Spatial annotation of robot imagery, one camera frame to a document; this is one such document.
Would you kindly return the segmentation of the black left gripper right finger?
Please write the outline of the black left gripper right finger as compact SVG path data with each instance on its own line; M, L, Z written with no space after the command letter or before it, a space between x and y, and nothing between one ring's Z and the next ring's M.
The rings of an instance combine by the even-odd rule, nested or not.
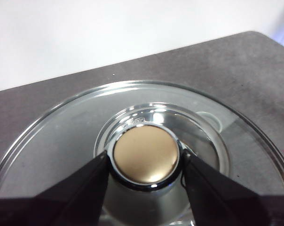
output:
M188 150L184 188L197 226L284 226L284 195L259 195Z

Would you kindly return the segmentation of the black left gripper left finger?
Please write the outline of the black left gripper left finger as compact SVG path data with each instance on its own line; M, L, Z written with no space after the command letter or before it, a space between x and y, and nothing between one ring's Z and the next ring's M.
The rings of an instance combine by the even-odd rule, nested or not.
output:
M95 226L109 177L106 152L34 197L0 199L0 226Z

